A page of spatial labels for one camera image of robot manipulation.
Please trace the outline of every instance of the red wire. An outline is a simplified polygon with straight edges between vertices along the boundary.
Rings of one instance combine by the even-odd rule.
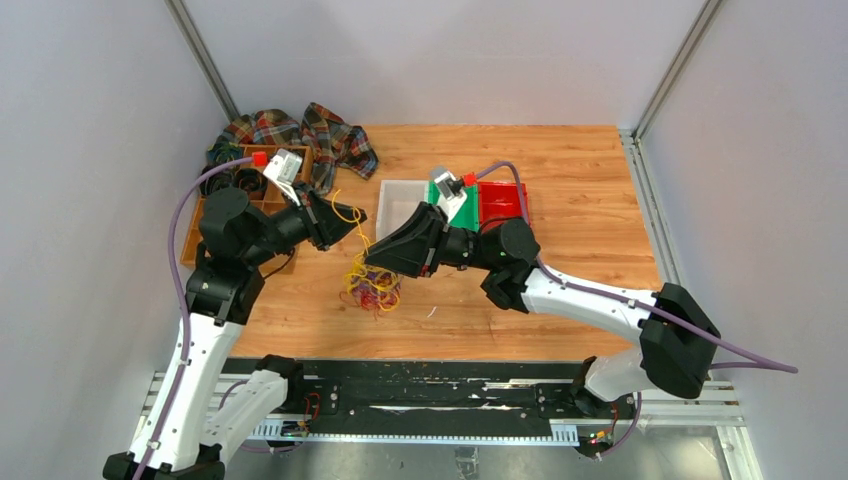
[[[318,412],[320,412],[320,411],[321,411],[321,395],[319,395],[319,394],[317,394],[317,393],[315,393],[315,392],[311,392],[311,393],[309,393],[308,395],[309,395],[310,397],[312,397],[312,396],[318,397],[318,401],[317,401],[317,402],[315,402],[315,413],[314,413],[314,414],[312,414],[312,420],[315,420],[316,418],[318,418]]]
[[[400,285],[390,292],[375,291],[370,286],[364,284],[354,288],[351,292],[339,292],[339,299],[343,303],[351,305],[351,303],[344,298],[345,296],[349,296],[353,299],[353,305],[356,305],[363,310],[374,311],[374,317],[376,318],[380,315],[380,313],[382,313],[380,310],[383,310],[385,307],[394,306],[400,301]]]
[[[607,435],[612,434],[612,429],[615,428],[615,424],[618,423],[618,407],[614,403],[612,404],[612,411],[612,425],[610,425],[610,427],[607,429]]]

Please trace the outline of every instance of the wooden table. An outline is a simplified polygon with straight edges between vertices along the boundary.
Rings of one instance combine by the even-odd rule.
[[[613,127],[366,126],[380,158],[365,181],[339,169],[339,202],[364,208],[374,238],[380,181],[457,175],[513,161],[526,183],[545,261],[578,277],[629,288],[661,286],[618,132]],[[486,180],[510,180],[508,171]],[[629,344],[585,324],[491,305],[483,271],[442,267],[403,279],[401,305],[375,317],[339,298],[362,250],[348,235],[329,252],[299,250],[293,275],[269,279],[233,355],[296,358],[583,360]],[[430,316],[433,307],[436,311]]]

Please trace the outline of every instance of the clear plastic box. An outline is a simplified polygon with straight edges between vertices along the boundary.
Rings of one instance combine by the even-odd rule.
[[[377,206],[377,240],[401,227],[430,193],[427,180],[383,180]]]

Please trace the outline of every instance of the plaid cloth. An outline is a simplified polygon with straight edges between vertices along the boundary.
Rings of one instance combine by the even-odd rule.
[[[365,130],[351,126],[325,107],[310,103],[303,113],[303,122],[282,110],[260,110],[242,115],[224,128],[206,152],[210,165],[220,165],[241,158],[238,144],[308,145],[312,147],[312,185],[320,195],[333,187],[336,167],[342,166],[369,179],[377,170],[377,154],[368,142]]]

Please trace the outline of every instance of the black tape roll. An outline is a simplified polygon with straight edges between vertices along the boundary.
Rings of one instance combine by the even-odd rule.
[[[202,173],[206,173],[215,167],[216,165],[207,165],[203,167]],[[203,195],[204,197],[208,197],[213,192],[217,192],[218,190],[227,188],[232,184],[233,172],[231,170],[224,170],[223,172],[217,173],[211,178],[207,179],[205,182],[201,183],[198,189],[200,190],[201,195]]]
[[[242,168],[236,172],[233,186],[247,192],[247,196],[251,200],[262,200],[265,198],[265,190],[268,188],[268,179],[259,170]]]

